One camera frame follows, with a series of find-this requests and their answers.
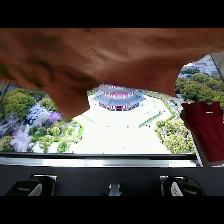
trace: dark table surface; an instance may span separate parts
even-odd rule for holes
[[[0,195],[31,174],[57,176],[55,195],[108,193],[110,183],[119,183],[123,195],[160,196],[160,176],[188,176],[196,179],[206,195],[224,195],[224,168],[67,168],[0,165]]]

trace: building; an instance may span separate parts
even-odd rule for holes
[[[144,94],[143,90],[101,85],[94,100],[99,102],[99,106],[110,111],[128,111],[141,105],[145,100]]]

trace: purple flower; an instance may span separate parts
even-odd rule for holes
[[[48,119],[51,123],[53,123],[53,122],[59,120],[60,118],[61,118],[61,115],[59,113],[53,112],[53,113],[51,113],[51,115],[49,116]]]

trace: white courtyard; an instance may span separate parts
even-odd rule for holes
[[[81,154],[170,154],[160,143],[155,124],[171,116],[159,99],[144,96],[143,105],[131,111],[108,111],[89,97],[90,109],[75,118],[84,125],[82,141],[69,152]],[[161,112],[149,125],[139,125]]]

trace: garden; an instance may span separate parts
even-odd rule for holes
[[[0,104],[0,152],[72,153],[83,125],[65,122],[46,93],[14,88]]]

